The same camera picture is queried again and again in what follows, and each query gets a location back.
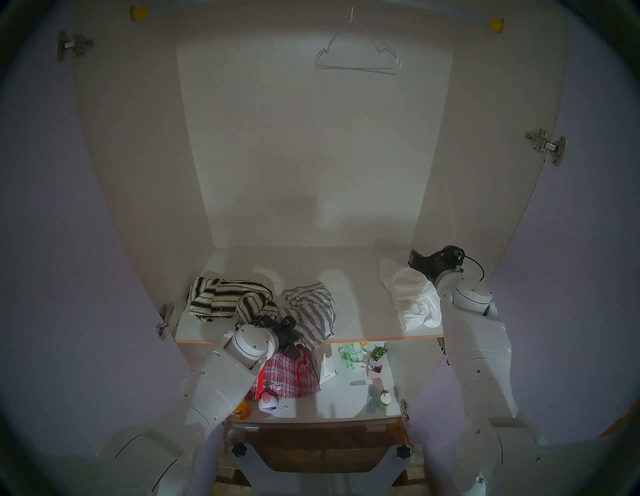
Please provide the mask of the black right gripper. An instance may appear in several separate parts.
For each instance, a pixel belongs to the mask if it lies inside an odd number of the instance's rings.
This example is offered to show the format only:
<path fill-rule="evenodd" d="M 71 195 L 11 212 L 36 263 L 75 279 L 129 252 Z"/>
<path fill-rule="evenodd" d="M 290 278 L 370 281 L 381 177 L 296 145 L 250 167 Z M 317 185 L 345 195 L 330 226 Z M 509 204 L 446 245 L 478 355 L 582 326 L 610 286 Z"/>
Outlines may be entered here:
<path fill-rule="evenodd" d="M 424 268 L 424 274 L 430 281 L 435 281 L 447 271 L 459 271 L 461 267 L 460 249 L 442 249 L 424 258 L 413 248 L 409 253 L 409 267 Z"/>

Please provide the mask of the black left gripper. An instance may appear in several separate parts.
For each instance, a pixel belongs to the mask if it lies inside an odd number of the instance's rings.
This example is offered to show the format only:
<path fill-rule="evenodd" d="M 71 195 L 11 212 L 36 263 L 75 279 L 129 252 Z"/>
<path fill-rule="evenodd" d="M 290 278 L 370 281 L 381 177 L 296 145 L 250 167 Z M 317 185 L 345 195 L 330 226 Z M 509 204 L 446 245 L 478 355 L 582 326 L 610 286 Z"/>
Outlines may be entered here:
<path fill-rule="evenodd" d="M 279 353 L 291 360 L 297 360 L 300 357 L 296 342 L 301 339 L 301 336 L 295 330 L 296 325 L 296 320 L 289 315 L 279 320 L 270 316 L 262 318 L 262 327 L 268 334 L 269 357 Z"/>

